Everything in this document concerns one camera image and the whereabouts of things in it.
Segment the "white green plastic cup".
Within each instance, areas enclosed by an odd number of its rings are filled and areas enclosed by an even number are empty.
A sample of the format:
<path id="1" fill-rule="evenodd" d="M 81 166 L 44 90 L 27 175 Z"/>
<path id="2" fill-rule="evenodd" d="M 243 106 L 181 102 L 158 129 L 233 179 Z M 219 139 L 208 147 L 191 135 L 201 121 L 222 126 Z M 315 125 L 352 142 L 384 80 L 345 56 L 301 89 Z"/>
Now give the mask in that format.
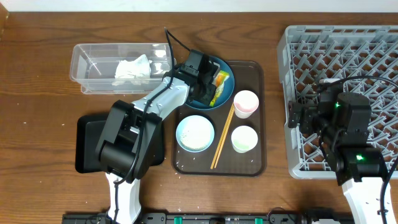
<path id="1" fill-rule="evenodd" d="M 257 132 L 250 126 L 239 126 L 231 134 L 233 149 L 238 153 L 254 149 L 258 140 Z"/>

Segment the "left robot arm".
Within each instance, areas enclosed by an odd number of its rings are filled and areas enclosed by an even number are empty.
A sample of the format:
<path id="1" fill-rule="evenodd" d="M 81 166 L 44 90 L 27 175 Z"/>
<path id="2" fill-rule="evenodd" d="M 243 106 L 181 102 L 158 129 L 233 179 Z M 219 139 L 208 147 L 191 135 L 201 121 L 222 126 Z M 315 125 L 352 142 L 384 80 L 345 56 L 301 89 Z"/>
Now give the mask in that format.
<path id="1" fill-rule="evenodd" d="M 147 96 L 113 104 L 95 149 L 112 197 L 107 223 L 136 222 L 141 179 L 162 149 L 163 120 L 187 101 L 209 105 L 216 76 L 227 69 L 222 59 L 191 50 L 186 61 L 172 65 Z"/>

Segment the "pink plastic cup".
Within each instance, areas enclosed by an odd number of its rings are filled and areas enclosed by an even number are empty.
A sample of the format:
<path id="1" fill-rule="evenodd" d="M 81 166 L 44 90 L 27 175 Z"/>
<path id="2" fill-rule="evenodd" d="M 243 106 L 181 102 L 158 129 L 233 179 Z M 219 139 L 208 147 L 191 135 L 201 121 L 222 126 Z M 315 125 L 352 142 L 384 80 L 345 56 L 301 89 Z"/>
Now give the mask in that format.
<path id="1" fill-rule="evenodd" d="M 238 118 L 246 119 L 259 107 L 259 98 L 249 90 L 239 91 L 233 100 L 234 113 Z"/>

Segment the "white tissue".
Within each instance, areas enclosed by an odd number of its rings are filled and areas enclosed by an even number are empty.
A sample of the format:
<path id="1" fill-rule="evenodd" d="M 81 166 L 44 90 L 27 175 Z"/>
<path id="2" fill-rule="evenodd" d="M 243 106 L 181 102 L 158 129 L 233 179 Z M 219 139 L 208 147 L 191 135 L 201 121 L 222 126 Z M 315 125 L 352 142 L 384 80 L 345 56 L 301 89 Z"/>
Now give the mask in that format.
<path id="1" fill-rule="evenodd" d="M 134 61 L 121 60 L 116 68 L 113 86 L 119 86 L 130 81 L 133 85 L 149 84 L 151 60 L 142 54 Z"/>

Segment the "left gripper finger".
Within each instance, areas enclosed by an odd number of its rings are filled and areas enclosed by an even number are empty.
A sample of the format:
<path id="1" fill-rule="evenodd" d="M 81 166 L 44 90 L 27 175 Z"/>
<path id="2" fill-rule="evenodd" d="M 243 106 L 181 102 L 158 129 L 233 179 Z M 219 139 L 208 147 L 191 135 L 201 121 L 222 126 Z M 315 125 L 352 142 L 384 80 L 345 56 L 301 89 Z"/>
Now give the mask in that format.
<path id="1" fill-rule="evenodd" d="M 199 94 L 192 95 L 190 97 L 190 101 L 196 101 L 203 105 L 209 106 L 215 96 L 215 93 L 216 87 L 214 85 L 210 85 L 209 87 L 202 88 Z"/>
<path id="2" fill-rule="evenodd" d="M 219 71 L 220 71 L 220 65 L 214 61 L 209 61 L 209 78 L 208 78 L 208 83 L 212 84 L 213 80 L 216 78 L 216 76 L 218 75 Z"/>

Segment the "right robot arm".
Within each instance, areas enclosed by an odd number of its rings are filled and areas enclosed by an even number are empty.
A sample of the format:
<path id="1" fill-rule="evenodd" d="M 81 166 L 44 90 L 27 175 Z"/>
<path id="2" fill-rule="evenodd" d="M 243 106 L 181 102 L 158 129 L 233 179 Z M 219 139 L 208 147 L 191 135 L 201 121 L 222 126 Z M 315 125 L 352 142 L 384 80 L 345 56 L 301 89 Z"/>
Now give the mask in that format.
<path id="1" fill-rule="evenodd" d="M 392 172 L 368 143 L 369 99 L 359 93 L 324 91 L 315 105 L 289 103 L 289 128 L 317 134 L 318 146 L 343 189 L 355 223 L 396 223 Z"/>

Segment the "yellow green snack wrapper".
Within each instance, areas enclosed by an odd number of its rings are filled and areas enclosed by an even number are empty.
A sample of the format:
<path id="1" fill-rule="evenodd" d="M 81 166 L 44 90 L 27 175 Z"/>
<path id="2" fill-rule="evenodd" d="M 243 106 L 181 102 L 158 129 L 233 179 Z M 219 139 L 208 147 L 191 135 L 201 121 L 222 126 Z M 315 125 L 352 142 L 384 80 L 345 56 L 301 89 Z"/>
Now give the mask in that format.
<path id="1" fill-rule="evenodd" d="M 216 87 L 215 95 L 210 102 L 210 106 L 214 107 L 218 98 L 221 96 L 224 90 L 224 83 L 229 79 L 229 73 L 220 70 L 216 78 L 213 80 L 212 84 Z"/>

